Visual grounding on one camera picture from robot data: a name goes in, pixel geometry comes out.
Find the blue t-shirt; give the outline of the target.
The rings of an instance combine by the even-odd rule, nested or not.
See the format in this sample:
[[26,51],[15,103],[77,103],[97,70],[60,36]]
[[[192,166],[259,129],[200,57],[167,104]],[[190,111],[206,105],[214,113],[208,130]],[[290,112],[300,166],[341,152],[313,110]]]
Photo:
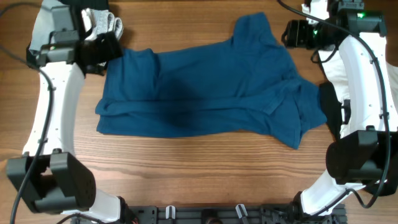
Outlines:
[[110,61],[95,109],[103,134],[180,138],[238,130],[298,148],[326,122],[264,13],[240,17],[223,42],[171,52],[125,49]]

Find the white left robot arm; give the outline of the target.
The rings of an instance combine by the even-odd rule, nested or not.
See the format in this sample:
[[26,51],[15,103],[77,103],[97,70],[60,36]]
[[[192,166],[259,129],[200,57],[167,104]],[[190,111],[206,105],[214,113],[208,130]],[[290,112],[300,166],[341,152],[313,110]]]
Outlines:
[[41,46],[32,64],[40,76],[32,131],[21,157],[6,166],[17,190],[16,202],[24,202],[32,213],[65,214],[95,223],[128,220],[125,201],[98,189],[93,173],[74,150],[76,108],[86,69],[121,54],[113,32],[85,40],[76,31],[61,31],[55,33],[55,42]]

